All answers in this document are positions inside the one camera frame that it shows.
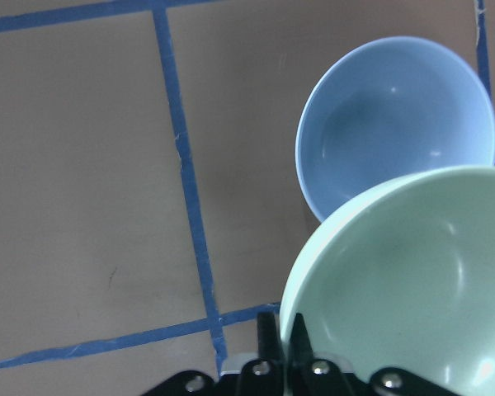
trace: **light green bowl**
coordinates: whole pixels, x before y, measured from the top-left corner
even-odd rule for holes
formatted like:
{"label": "light green bowl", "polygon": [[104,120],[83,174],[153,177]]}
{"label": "light green bowl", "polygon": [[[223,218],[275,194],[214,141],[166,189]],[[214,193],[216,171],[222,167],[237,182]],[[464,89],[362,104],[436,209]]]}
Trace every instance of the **light green bowl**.
{"label": "light green bowl", "polygon": [[385,366],[495,396],[495,167],[387,181],[336,210],[299,254],[280,308],[313,349],[368,381]]}

